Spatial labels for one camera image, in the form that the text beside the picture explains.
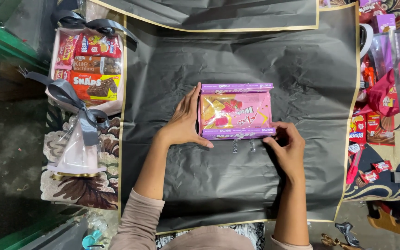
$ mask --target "red bag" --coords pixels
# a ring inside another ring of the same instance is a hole
[[[392,50],[396,51],[396,43],[392,43]],[[368,110],[378,111],[384,116],[400,113],[400,88],[395,87],[396,78],[400,82],[400,62],[399,64],[394,63],[393,68],[397,69],[396,75],[394,69],[388,71],[370,89],[368,105],[362,109],[362,113],[368,112]]]

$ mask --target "snack pile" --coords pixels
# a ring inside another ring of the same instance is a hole
[[[53,79],[65,79],[87,107],[117,99],[121,79],[121,44],[117,36],[75,35],[59,31]]]
[[[202,84],[199,131],[206,139],[263,138],[270,128],[272,84]]]

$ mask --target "pink wafer package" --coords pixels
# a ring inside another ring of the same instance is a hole
[[[263,138],[270,128],[272,84],[202,84],[200,134],[207,139]]]

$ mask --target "person's left hand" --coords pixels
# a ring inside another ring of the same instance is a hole
[[[196,133],[197,99],[201,84],[198,83],[177,105],[171,120],[154,136],[168,145],[195,142],[213,148],[214,145]]]

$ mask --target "person's right hand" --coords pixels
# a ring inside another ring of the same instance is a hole
[[[275,137],[267,137],[263,142],[271,146],[274,150],[283,171],[290,179],[304,178],[303,171],[303,150],[305,140],[300,136],[293,123],[271,122],[271,128],[275,128]],[[287,145],[281,147],[277,140],[286,139]]]

